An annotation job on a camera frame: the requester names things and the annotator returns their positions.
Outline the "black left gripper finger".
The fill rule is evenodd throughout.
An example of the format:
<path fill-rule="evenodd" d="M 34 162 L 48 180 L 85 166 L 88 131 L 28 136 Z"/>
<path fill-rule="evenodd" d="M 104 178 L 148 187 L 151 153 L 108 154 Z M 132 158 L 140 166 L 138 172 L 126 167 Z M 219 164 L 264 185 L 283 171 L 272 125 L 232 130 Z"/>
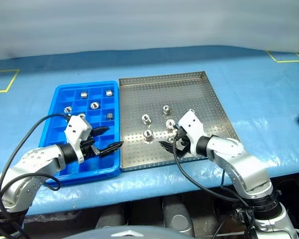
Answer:
<path fill-rule="evenodd" d="M 91 130 L 91 136 L 100 136 L 107 132 L 110 128 L 108 126 L 99 126 Z"/>
<path fill-rule="evenodd" d="M 103 149 L 99 149 L 94 145 L 91 145 L 91 154 L 93 156 L 104 157 L 118 150 L 123 144 L 123 141 L 117 141 L 109 144 L 106 148 Z"/>

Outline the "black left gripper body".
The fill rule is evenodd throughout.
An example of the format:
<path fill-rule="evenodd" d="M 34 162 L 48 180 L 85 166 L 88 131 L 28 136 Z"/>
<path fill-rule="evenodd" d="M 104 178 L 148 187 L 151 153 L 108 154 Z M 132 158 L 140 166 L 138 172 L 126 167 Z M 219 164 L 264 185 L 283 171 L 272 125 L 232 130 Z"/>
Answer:
<path fill-rule="evenodd" d="M 92 147 L 95 143 L 94 137 L 89 135 L 86 140 L 82 140 L 80 143 L 80 149 L 83 154 L 84 159 L 89 159 L 95 156 Z"/>

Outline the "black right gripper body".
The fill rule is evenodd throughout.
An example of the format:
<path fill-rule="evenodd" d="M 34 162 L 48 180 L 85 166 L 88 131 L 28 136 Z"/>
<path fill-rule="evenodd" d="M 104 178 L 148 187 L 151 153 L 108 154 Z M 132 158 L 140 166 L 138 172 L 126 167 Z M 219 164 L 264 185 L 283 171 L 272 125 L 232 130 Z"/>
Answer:
<path fill-rule="evenodd" d="M 190 153 L 191 143 L 187 136 L 180 137 L 179 135 L 176 135 L 174 138 L 174 141 L 177 142 L 177 149 L 184 150 L 184 156 L 186 154 Z"/>

